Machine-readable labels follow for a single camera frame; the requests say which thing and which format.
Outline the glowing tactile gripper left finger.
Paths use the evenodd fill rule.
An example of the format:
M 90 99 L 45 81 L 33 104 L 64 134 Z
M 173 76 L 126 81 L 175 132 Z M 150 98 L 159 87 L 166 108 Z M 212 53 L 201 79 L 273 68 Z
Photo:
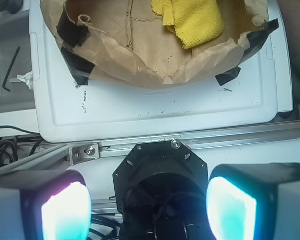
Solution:
M 0 240 L 85 240 L 92 199 L 75 170 L 0 170 Z

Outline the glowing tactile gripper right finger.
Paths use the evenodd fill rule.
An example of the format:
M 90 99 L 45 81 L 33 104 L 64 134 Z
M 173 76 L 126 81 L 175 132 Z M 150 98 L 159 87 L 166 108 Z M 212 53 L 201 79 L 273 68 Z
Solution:
M 218 240 L 300 240 L 300 163 L 218 165 L 206 209 Z

